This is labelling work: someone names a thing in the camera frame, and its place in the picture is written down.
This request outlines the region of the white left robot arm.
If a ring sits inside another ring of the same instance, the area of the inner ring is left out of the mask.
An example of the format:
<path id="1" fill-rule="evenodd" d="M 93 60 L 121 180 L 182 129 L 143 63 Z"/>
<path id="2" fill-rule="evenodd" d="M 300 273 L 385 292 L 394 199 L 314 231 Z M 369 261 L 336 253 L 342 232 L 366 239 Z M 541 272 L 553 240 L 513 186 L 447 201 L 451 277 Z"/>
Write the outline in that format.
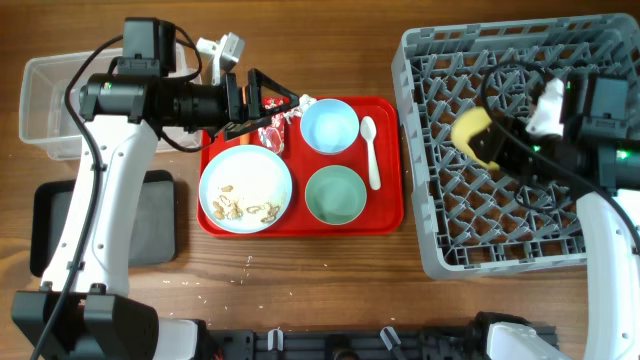
<path id="1" fill-rule="evenodd" d="M 177 76 L 177 44 L 191 38 L 179 26 L 129 17 L 118 38 L 122 54 L 85 85 L 71 80 L 65 106 L 82 137 L 81 162 L 66 222 L 40 287 L 15 294 L 11 317 L 37 359 L 219 359 L 206 324 L 170 319 L 129 297 L 129 250 L 146 172 L 167 129 L 205 131 L 231 140 L 268 125 L 272 90 L 298 96 L 253 69 L 239 86 L 233 67 L 241 42 L 212 43 L 217 79 Z"/>

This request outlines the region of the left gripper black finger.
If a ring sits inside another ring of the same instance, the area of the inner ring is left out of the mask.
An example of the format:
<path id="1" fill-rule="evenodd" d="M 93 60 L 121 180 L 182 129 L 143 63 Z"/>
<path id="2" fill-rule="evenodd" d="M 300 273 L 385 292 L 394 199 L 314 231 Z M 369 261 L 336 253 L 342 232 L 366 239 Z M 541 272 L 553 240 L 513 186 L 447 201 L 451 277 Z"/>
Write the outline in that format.
<path id="1" fill-rule="evenodd" d="M 242 124 L 229 123 L 223 130 L 224 139 L 226 141 L 233 140 L 242 135 L 253 132 L 261 127 L 270 125 L 271 119 L 250 120 Z"/>
<path id="2" fill-rule="evenodd" d="M 287 102 L 272 108 L 263 106 L 262 90 L 270 90 Z M 252 68 L 248 71 L 247 85 L 247 111 L 250 120 L 258 120 L 263 118 L 271 118 L 272 116 L 284 112 L 288 112 L 300 104 L 299 96 L 281 84 L 277 83 L 269 76 Z"/>

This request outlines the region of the light blue bowl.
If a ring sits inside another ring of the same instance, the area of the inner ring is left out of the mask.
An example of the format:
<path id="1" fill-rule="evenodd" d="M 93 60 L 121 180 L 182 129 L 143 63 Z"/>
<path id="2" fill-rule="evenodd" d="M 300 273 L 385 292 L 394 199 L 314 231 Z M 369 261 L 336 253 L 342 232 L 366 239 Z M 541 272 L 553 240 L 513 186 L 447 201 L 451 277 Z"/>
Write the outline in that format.
<path id="1" fill-rule="evenodd" d="M 323 155 L 337 155 L 358 137 L 360 121 L 355 110 L 338 99 L 322 99 L 302 115 L 300 133 L 306 144 Z"/>

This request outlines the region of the yellow cup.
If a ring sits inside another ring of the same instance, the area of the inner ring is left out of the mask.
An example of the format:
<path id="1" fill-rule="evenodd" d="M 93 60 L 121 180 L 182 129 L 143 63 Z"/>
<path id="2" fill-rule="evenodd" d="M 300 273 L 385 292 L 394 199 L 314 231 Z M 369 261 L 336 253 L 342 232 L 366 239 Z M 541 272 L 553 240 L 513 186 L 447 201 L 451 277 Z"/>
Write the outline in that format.
<path id="1" fill-rule="evenodd" d="M 458 116 L 451 127 L 450 137 L 453 145 L 464 155 L 470 157 L 484 169 L 497 171 L 500 169 L 495 161 L 481 160 L 472 149 L 473 137 L 488 129 L 491 124 L 488 113 L 482 107 L 474 107 Z"/>

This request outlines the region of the white plastic spoon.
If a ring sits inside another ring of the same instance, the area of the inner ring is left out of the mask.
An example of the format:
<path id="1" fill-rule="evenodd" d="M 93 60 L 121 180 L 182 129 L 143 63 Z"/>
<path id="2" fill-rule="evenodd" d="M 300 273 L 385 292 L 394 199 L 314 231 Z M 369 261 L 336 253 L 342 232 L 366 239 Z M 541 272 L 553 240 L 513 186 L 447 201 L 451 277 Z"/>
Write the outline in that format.
<path id="1" fill-rule="evenodd" d="M 381 188 L 381 178 L 374 147 L 374 140 L 377 135 L 377 129 L 372 117 L 363 117 L 360 125 L 360 135 L 364 139 L 367 146 L 369 185 L 372 190 L 376 191 Z"/>

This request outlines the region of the light blue plate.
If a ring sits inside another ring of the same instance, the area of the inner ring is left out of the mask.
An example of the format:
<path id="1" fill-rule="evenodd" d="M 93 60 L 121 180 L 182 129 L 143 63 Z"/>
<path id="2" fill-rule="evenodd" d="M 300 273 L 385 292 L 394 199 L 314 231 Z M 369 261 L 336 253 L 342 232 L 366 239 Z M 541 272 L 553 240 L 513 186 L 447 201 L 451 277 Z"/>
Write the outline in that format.
<path id="1" fill-rule="evenodd" d="M 214 227 L 236 235 L 261 232 L 284 215 L 293 195 L 284 161 L 257 145 L 215 155 L 199 180 L 200 206 Z"/>

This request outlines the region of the red snack wrapper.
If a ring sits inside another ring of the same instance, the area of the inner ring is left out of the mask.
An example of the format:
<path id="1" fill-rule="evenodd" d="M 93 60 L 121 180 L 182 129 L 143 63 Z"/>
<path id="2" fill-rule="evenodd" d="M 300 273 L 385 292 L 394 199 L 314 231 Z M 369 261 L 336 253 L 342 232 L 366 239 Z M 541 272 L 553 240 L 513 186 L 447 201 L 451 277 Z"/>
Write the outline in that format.
<path id="1" fill-rule="evenodd" d="M 289 123 L 288 113 L 278 113 L 271 117 L 270 123 L 258 129 L 258 137 L 263 147 L 276 155 L 281 155 L 285 148 L 285 125 Z"/>

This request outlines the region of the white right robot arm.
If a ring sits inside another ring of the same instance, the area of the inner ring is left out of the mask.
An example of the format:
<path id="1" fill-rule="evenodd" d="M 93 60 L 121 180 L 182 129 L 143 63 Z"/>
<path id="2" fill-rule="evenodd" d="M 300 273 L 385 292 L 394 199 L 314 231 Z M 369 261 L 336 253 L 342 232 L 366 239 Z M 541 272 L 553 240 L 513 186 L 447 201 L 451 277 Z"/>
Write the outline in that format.
<path id="1" fill-rule="evenodd" d="M 454 145 L 486 169 L 569 188 L 587 252 L 588 359 L 639 356 L 639 120 L 630 90 L 619 76 L 555 78 L 527 122 L 475 107 L 452 130 Z"/>

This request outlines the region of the orange carrot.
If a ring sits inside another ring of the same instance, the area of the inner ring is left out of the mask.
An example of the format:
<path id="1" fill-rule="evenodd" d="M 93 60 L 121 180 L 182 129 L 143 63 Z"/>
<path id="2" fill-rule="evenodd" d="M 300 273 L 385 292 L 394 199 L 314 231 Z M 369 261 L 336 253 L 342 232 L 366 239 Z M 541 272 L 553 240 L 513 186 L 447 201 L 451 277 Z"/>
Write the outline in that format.
<path id="1" fill-rule="evenodd" d="M 239 137 L 239 144 L 240 145 L 247 145 L 250 142 L 250 135 L 249 134 L 244 134 L 241 135 Z"/>

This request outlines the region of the green bowl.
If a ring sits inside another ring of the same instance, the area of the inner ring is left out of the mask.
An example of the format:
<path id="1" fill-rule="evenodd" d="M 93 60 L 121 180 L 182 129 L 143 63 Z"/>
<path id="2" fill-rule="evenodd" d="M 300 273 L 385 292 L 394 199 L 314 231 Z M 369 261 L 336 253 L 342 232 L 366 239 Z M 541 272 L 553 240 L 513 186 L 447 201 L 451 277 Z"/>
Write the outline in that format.
<path id="1" fill-rule="evenodd" d="M 364 211 L 367 189 L 354 170 L 331 165 L 309 178 L 304 199 L 314 218 L 324 224 L 341 226 L 353 222 Z"/>

